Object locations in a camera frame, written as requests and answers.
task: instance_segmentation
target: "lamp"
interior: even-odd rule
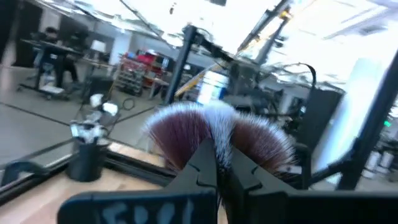
[[[94,60],[98,60],[100,52],[105,53],[105,48],[106,48],[106,44],[104,42],[101,42],[99,40],[93,41],[90,49],[95,52]]]

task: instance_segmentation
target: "blue and white container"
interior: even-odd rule
[[[208,71],[203,78],[197,102],[207,104],[211,100],[220,100],[224,97],[229,78],[212,71]]]

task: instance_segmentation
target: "wooden table surface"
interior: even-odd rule
[[[118,144],[113,144],[110,148],[112,151],[118,151],[121,154],[157,166],[163,165],[159,156],[144,151]],[[86,191],[155,190],[159,188],[158,185],[107,169],[104,169],[99,180],[91,183],[74,182],[64,173],[61,173],[0,207],[0,223],[56,224],[57,212],[61,204],[78,193]],[[227,223],[223,209],[219,210],[218,223]]]

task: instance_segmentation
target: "storage rack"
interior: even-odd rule
[[[146,66],[137,60],[122,56],[115,79],[115,87],[127,94],[141,96]]]

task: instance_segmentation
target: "white cylinder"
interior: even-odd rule
[[[372,152],[371,156],[369,156],[368,161],[366,162],[365,168],[367,170],[373,171],[377,165],[379,164],[381,154],[378,152]]]
[[[224,75],[212,71],[206,72],[197,102],[205,105],[211,100],[221,99],[225,88],[228,86],[228,82],[228,77]]]
[[[380,166],[383,168],[390,168],[392,160],[394,159],[394,155],[390,152],[384,152],[381,157]]]

